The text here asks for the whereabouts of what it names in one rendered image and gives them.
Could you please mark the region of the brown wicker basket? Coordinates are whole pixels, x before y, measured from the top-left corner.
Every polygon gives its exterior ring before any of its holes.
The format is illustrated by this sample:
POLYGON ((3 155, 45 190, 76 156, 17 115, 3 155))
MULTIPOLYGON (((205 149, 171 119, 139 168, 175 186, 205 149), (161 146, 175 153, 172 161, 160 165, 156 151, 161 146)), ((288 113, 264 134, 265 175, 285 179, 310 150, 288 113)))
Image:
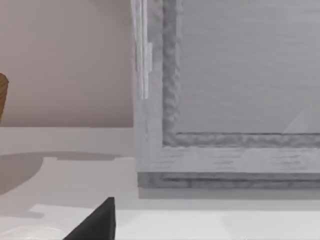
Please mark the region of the brown wicker basket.
POLYGON ((0 122, 2 120, 7 93, 8 93, 8 86, 9 86, 9 80, 8 78, 3 74, 0 73, 0 122))

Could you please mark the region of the white round plate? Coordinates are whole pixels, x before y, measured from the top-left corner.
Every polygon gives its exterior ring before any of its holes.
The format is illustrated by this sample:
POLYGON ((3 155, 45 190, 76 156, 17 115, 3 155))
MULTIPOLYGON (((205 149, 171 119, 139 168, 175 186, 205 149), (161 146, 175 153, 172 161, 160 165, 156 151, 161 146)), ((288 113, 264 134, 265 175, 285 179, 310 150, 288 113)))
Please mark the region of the white round plate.
POLYGON ((66 233, 57 227, 26 225, 0 232, 0 240, 63 240, 66 233))

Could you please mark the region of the grey cabinet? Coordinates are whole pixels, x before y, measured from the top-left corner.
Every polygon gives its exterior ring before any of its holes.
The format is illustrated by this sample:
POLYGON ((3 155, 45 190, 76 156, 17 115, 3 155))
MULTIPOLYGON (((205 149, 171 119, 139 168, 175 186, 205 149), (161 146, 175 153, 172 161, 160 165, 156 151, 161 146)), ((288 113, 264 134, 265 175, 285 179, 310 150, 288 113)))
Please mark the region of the grey cabinet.
POLYGON ((140 188, 320 189, 320 0, 130 0, 140 188))

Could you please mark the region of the grey cabinet door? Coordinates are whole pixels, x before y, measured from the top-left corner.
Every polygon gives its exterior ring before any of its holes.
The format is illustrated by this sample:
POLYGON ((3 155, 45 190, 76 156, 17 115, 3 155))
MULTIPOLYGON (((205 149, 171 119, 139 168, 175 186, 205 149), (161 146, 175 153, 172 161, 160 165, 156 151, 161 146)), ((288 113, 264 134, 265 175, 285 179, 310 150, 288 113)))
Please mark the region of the grey cabinet door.
POLYGON ((163 0, 163 143, 320 148, 320 0, 163 0))

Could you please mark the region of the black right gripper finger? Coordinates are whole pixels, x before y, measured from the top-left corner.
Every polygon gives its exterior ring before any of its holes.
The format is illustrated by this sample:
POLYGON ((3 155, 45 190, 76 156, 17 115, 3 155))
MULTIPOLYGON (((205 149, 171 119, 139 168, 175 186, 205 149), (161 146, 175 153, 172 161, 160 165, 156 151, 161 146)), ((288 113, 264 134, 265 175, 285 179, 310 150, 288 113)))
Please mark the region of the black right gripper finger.
POLYGON ((63 240, 115 240, 116 204, 108 197, 63 240))

